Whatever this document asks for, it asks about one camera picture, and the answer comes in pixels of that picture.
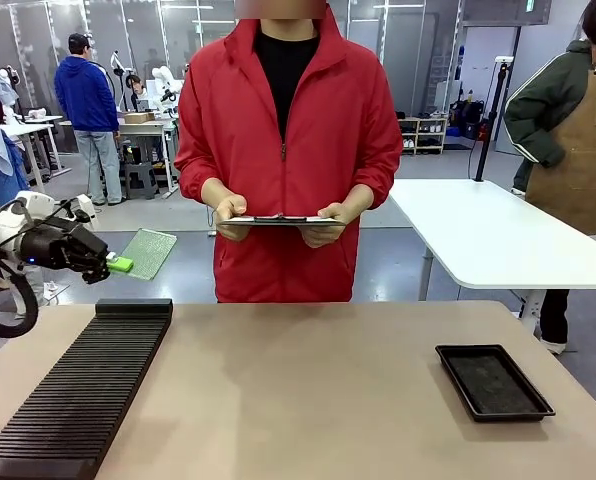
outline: blue pants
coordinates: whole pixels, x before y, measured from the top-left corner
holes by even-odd
[[[100,181],[100,164],[105,173],[107,200],[118,203],[122,200],[120,188],[120,160],[116,142],[111,132],[83,132],[74,130],[78,151],[89,162],[89,193],[95,203],[104,203],[105,195]]]

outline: apron strap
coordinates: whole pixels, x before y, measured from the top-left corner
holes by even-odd
[[[591,46],[591,66],[594,67],[594,75],[596,75],[596,45]]]

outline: apron pocket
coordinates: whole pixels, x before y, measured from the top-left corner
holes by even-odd
[[[569,152],[564,165],[573,190],[596,190],[596,152]]]

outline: shoe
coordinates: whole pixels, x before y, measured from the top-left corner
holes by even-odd
[[[123,197],[119,202],[110,203],[109,206],[110,207],[115,207],[116,205],[120,205],[121,203],[125,203],[126,201],[127,201],[127,199]]]
[[[543,340],[542,338],[540,339],[540,343],[542,343],[543,346],[547,350],[549,350],[551,353],[553,353],[556,356],[561,355],[565,351],[565,349],[567,348],[567,344],[566,343],[552,343],[552,342],[548,342],[546,340]]]

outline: stool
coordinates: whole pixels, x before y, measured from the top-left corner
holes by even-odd
[[[156,175],[151,163],[125,163],[125,195],[127,199],[142,195],[147,200],[152,200],[158,192]]]

